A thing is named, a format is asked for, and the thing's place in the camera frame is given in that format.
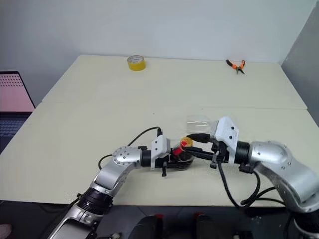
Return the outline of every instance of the gray wall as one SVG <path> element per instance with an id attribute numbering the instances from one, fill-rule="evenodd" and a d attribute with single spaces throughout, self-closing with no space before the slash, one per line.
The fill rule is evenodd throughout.
<path id="1" fill-rule="evenodd" d="M 316 0 L 0 0 L 0 70 L 38 104 L 79 54 L 282 63 Z"/>
<path id="2" fill-rule="evenodd" d="M 282 68 L 319 125 L 319 1 Z"/>

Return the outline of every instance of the laptop screen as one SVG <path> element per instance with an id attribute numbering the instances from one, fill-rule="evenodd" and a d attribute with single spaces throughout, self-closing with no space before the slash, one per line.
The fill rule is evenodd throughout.
<path id="1" fill-rule="evenodd" d="M 0 72 L 0 112 L 33 111 L 34 104 L 19 72 Z"/>

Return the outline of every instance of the yellow tape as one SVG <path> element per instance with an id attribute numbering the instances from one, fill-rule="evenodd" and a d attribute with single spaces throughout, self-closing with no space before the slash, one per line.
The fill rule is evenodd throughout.
<path id="1" fill-rule="evenodd" d="M 145 68 L 145 61 L 143 56 L 130 56 L 128 58 L 128 65 L 132 71 L 141 71 Z"/>

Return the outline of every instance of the robotic arm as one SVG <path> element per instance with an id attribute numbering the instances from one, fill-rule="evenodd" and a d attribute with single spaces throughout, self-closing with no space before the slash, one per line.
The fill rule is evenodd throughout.
<path id="1" fill-rule="evenodd" d="M 192 146 L 183 151 L 210 160 L 210 167 L 221 163 L 239 164 L 239 170 L 265 175 L 276 187 L 287 208 L 293 212 L 296 227 L 309 237 L 319 237 L 319 179 L 309 168 L 296 161 L 290 150 L 277 142 L 240 142 L 239 130 L 229 117 L 215 123 L 210 134 L 190 134 L 189 138 L 212 142 L 211 152 Z M 123 146 L 97 174 L 89 189 L 79 198 L 49 239 L 94 239 L 96 228 L 103 215 L 112 205 L 113 197 L 124 184 L 127 175 L 136 168 L 184 169 L 191 160 L 174 161 L 169 139 L 158 134 L 152 141 L 151 150 L 142 146 Z"/>

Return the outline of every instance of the table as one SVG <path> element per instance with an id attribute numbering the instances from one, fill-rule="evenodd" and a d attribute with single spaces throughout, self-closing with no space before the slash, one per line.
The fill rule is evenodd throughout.
<path id="1" fill-rule="evenodd" d="M 319 174 L 316 160 L 319 128 L 305 110 L 219 108 L 195 106 L 118 107 L 113 102 L 41 103 L 0 155 L 0 200 L 70 203 L 83 193 L 98 172 L 103 155 L 126 145 L 151 126 L 161 126 L 173 142 L 186 134 L 187 115 L 206 115 L 212 120 L 229 115 L 239 127 L 241 141 L 276 140 Z M 134 146 L 149 145 L 155 132 Z M 247 198 L 255 177 L 224 166 L 236 200 Z M 219 173 L 196 159 L 186 171 L 148 168 L 134 170 L 115 198 L 120 205 L 215 205 L 230 206 Z M 261 177 L 262 189 L 271 183 Z M 279 198 L 276 192 L 269 197 Z M 277 206 L 256 202 L 259 206 Z"/>
<path id="2" fill-rule="evenodd" d="M 245 75 L 236 75 L 224 61 L 146 58 L 134 72 L 126 59 L 79 56 L 43 101 L 307 109 L 277 63 L 247 62 Z"/>

